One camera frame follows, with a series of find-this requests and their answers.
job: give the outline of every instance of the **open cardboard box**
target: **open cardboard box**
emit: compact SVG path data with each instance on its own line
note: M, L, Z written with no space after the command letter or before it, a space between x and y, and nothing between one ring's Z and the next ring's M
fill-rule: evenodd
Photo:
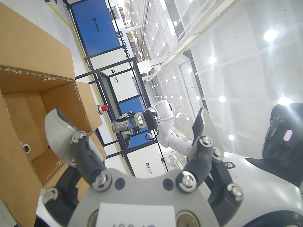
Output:
M17 224L31 227L42 185L62 165L48 148L46 114L59 107L92 136L102 122L90 85L74 80L71 50L1 3L0 60L0 196Z

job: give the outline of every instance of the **black metal frame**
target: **black metal frame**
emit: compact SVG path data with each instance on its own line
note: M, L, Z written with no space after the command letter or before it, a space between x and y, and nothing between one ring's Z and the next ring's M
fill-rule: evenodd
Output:
M143 80L142 80L142 77L141 77L141 74L140 74L140 71L139 71L139 68L137 66L137 58L136 57L132 57L132 58L128 58L126 60L123 60L123 61L120 61L120 62L117 62L115 64L111 64L111 65L108 65L106 67L102 67L102 68L99 68L99 69L96 69L94 70L93 66L92 66L92 62L91 62L91 58L93 57L96 57L96 56L99 56L99 55L102 55L102 54L105 54L107 52L111 52L111 51L114 51L114 50L117 50L117 49L120 49L120 48L125 48L126 46L121 44L121 46L119 47L116 47L116 48L113 48L113 49L109 49L107 51L104 51L104 52L101 52L101 53L97 53L97 54L94 54L94 55L89 55L88 52L87 52L87 49L85 47L85 44L84 44L84 41L83 41L83 38L81 36L81 33L80 33L80 30L79 30L79 26L77 24L77 20L75 19L75 15L74 15L74 11L72 9L72 6L73 5L76 5L76 4L79 4L79 3L82 3L84 1L88 1L88 0L81 0L81 1L77 1L75 3L72 3L72 4L69 4L67 0L62 0L67 9L70 11L71 13L71 16L73 18L73 21L75 23L75 27L76 27L76 30L78 32L78 35L79 35L79 38L80 38L80 41L82 43L82 47L83 47L83 50L85 52L85 55L86 57L84 58L84 61L87 63L89 69L91 70L90 72L87 72L85 74L82 74L82 75L78 75L76 77L76 80L77 79L80 79L80 78L83 78L83 77L87 77L87 76L91 76L92 78L92 81L89 82L89 84L93 84L93 83L96 83L97 85L97 88L99 90L99 93L100 93L100 96L102 98L102 101L108 106L109 108L109 112L108 112L108 116L110 118L111 121L114 121L118 118L118 116L120 117L122 115L122 112L121 112L121 109L120 109L120 106L119 106L119 103L121 102L126 102L126 101L129 101L129 100L132 100L133 98L136 98L136 97L141 97L142 100L143 100L143 104L145 106L145 109L151 107L151 103L149 101L149 98L148 98L148 95L147 95L147 92L145 90L145 87L144 87L144 83L143 83ZM108 2L108 5L111 9L111 12L112 14L113 13L113 10L112 10L112 6L110 5L110 2L109 0L107 0ZM115 25L117 27L117 35L118 35L118 38L120 39L121 43L122 43L122 35L121 35L121 32L119 31L119 27L118 27L118 24L116 22L116 19L114 17L114 21L115 21ZM121 64L124 64L124 63L129 63L131 68L129 69L126 69L126 70L123 70L121 72L118 72L118 73L115 73L115 74L112 74L112 75L106 75L104 74L102 71L106 70L106 69L109 69L109 68L113 68L113 67L116 67L118 65L121 65ZM125 99L123 101L118 101L117 100L117 97L115 95L115 92L114 92L114 89L113 89L113 86L111 84L111 81L110 81L110 77L114 77L114 76L117 76L117 75L120 75L122 73L125 73L125 72L128 72L128 71L132 71L133 72L133 75L134 75L134 79L135 79L135 82L136 82L136 85L137 85L137 88L139 90L139 94L136 95L136 96L133 96L131 98L128 98L128 99ZM107 91L106 91L106 87L109 88L111 94L108 94ZM130 141L131 137L132 136L136 136L136 135L139 135L139 134L146 134L149 130L146 130L146 131L142 131L142 132L139 132L139 133L136 133L136 134L132 134L131 136L128 136L127 140ZM158 143L157 139L154 139L152 141L149 141L145 144L141 144L139 146L136 146L136 147L132 147L132 148L128 148L128 145L125 141L125 137L121 134L121 133L116 133L116 137L117 137L117 140L115 141L112 141L110 143L104 143L103 139L102 139L102 136L101 136L101 133L100 131L97 129L94 131L96 136L98 137L98 139L100 140L101 144L103 145L103 147L105 146L108 146L108 145L111 145L111 144L115 144L115 143L119 143L120 145L120 148L121 148L121 151L120 152L117 152L117 153L114 153L114 154L111 154L111 155L108 155L107 158L111 158L111 157L114 157L114 156L117 156L117 155L122 155L122 157L124 157L131 173L133 176L135 176L134 174L134 171L132 169L132 166L129 162L129 159L127 157L127 154L130 153L130 152L133 152L133 151L136 151L136 150L139 150L141 148L144 148L144 147L147 147L149 145L152 145L152 144L155 144L155 143Z

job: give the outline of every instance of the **yellow floor line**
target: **yellow floor line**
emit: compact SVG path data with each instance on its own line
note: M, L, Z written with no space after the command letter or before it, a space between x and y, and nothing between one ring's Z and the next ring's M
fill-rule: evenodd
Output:
M84 66L85 66L85 68L86 68L86 71L89 72L89 68L88 68L88 66L87 66L87 63L86 63L85 60L84 60L84 55L83 55L82 50L81 50L81 48L80 48L80 44L79 44L79 42L78 42L78 39L77 39L76 33L75 33L75 31L74 31L74 28L73 28L73 27L72 27L72 26L71 26L71 25L70 25L70 24L69 24L69 23L68 23L60 14L59 14L59 12L58 12L58 11L57 11L49 2L47 2L46 4L47 4L48 6L50 6L50 8L51 8L51 9L52 9L52 10L53 10L53 11L62 19L62 21L64 21L64 23L65 23L65 24L71 29L71 31L73 32L74 38L75 38L76 43L77 43L78 50L79 50L79 52L80 52L80 54L81 54L81 57L82 57L82 61L83 61L83 63L84 63ZM93 84L93 88L94 88L96 97L97 97L97 99L98 99L98 101L99 101L99 104L102 105L103 103L101 102L101 99L100 99L100 97L99 97L99 95L98 95L98 93L97 93L97 89L96 89L96 87L95 87L95 84ZM105 118L105 121L106 121L106 123L107 123L107 125L108 125L109 131L110 131L110 133L111 133L113 139L114 139L114 140L117 140L116 136L114 135L114 133L113 133L111 127L110 127L109 120L108 120L108 115L106 115L106 114L107 114L107 113L104 114L104 118ZM118 143L115 143L115 145L116 145L117 150L118 150L118 151L121 151L120 146L118 145ZM122 155L120 155L120 158L121 158L121 160L122 160L122 162L123 162L123 165L124 165L124 167L125 167L125 170L127 171L128 175L130 175L129 168L127 167L127 165L126 165L126 163L125 163L124 158L122 157Z

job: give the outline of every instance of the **white pegboard panel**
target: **white pegboard panel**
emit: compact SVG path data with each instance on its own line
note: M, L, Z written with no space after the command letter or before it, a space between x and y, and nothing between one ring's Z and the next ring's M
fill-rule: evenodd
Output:
M94 69L106 67L108 65L117 63L119 61L125 60L125 53L123 49L117 49L96 57L91 58L92 66ZM129 63L124 63L116 67L106 69L103 71L106 75L112 75L120 71L129 68ZM116 94L117 100L122 101L130 97L136 96L137 89L132 79L132 73L125 72L120 75L110 78L111 84L113 86L114 92Z
M165 173L157 144L128 153L127 157L137 178L153 178Z

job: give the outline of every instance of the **ceiling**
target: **ceiling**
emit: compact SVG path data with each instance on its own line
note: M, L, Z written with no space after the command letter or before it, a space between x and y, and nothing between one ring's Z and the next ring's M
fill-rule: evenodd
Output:
M302 0L126 0L126 8L141 26L143 60L162 57L146 79L151 103L167 96L182 106L175 127L188 136L207 107L225 150L261 158L274 105L303 102Z

